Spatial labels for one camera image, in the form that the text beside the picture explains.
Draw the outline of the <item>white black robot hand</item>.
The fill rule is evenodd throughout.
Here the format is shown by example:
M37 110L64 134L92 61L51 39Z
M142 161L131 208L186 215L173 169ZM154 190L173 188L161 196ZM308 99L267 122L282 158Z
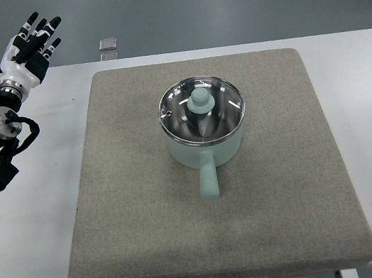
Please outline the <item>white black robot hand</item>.
M0 61L0 88L15 89L22 99L44 80L50 58L61 43L60 38L52 39L62 22L61 17L56 16L50 21L42 18L34 26L38 16L37 12L32 13L20 27Z

